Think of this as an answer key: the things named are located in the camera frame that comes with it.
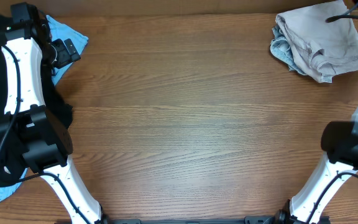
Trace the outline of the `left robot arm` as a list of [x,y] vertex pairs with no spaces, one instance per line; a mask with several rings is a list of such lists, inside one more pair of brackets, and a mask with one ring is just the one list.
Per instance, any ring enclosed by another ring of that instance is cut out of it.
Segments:
[[48,25],[14,19],[0,35],[7,76],[7,100],[0,119],[0,187],[24,182],[24,170],[45,180],[72,223],[108,223],[72,159],[67,127],[46,101],[43,84],[54,68],[80,59],[71,39],[51,40]]

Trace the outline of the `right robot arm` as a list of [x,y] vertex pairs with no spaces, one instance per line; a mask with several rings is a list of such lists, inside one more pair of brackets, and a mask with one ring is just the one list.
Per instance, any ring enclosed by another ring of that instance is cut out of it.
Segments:
[[[277,14],[270,44],[273,56],[291,71],[318,83],[358,71],[358,16],[343,1]],[[358,173],[358,107],[349,121],[332,121],[321,137],[323,155],[304,187],[270,223],[323,223],[321,214],[336,192]]]

